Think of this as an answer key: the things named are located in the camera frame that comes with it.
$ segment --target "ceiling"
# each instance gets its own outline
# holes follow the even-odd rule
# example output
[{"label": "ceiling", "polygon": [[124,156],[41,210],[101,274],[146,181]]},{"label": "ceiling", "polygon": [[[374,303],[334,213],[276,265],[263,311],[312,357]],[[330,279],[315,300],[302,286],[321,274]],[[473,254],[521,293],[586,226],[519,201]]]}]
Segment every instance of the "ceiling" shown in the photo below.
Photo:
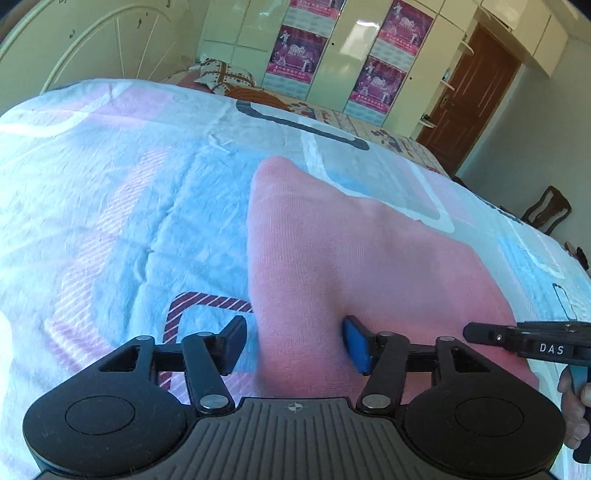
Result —
[{"label": "ceiling", "polygon": [[572,5],[567,6],[565,0],[544,1],[571,37],[591,44],[591,21]]}]

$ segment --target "ribbed grip surface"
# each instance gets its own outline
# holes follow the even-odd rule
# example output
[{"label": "ribbed grip surface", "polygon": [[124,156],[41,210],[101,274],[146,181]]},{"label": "ribbed grip surface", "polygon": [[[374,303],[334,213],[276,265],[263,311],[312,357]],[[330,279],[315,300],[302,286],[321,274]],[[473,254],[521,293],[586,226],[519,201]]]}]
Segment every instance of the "ribbed grip surface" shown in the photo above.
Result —
[{"label": "ribbed grip surface", "polygon": [[[44,474],[39,480],[57,480]],[[173,455],[127,480],[452,480],[418,458],[394,425],[344,398],[247,398],[200,420]],[[539,473],[530,480],[550,480]]]}]

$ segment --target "poster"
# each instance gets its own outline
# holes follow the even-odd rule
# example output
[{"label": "poster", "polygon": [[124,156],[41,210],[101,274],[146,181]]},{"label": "poster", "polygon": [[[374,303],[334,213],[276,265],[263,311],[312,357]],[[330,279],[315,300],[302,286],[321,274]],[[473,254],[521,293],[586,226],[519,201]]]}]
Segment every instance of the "poster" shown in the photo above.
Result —
[{"label": "poster", "polygon": [[385,115],[405,76],[406,74],[396,67],[368,57],[349,100]]},{"label": "poster", "polygon": [[290,0],[290,7],[336,20],[345,0]]},{"label": "poster", "polygon": [[345,0],[290,0],[283,23],[329,38]]},{"label": "poster", "polygon": [[407,72],[417,56],[433,18],[402,0],[394,0],[371,55]]},{"label": "poster", "polygon": [[305,96],[326,41],[320,35],[282,25],[267,65],[263,87],[296,98]]}]

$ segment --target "handheld device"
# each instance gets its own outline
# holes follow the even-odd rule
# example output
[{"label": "handheld device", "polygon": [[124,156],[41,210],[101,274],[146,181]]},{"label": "handheld device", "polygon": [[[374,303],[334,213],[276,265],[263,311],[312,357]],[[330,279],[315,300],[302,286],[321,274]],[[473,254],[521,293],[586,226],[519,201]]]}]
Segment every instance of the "handheld device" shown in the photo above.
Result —
[{"label": "handheld device", "polygon": [[[246,321],[175,345],[139,336],[39,398],[23,433],[39,480],[550,480],[565,433],[555,405],[452,337],[412,345],[343,321],[368,382],[348,398],[243,398],[222,380]],[[190,405],[157,385],[185,372]],[[432,388],[401,405],[407,372]]]},{"label": "handheld device", "polygon": [[[463,331],[470,343],[502,347],[523,358],[567,364],[573,391],[579,397],[591,381],[591,323],[520,322],[515,327],[469,323]],[[591,408],[585,420],[591,422]],[[573,452],[578,463],[591,463],[591,435]]]}]

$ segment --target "metal screw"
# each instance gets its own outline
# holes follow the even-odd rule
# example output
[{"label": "metal screw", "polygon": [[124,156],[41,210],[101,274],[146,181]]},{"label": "metal screw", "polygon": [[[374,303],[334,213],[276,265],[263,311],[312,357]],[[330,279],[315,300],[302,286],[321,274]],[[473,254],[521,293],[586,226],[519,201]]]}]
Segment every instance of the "metal screw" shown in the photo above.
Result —
[{"label": "metal screw", "polygon": [[223,395],[205,395],[199,400],[201,406],[207,410],[217,410],[218,408],[224,408],[230,403],[230,401]]},{"label": "metal screw", "polygon": [[390,399],[385,395],[374,394],[367,395],[366,397],[364,397],[363,400],[361,400],[361,403],[365,407],[374,410],[377,408],[386,408],[388,405],[390,405],[391,402]]}]

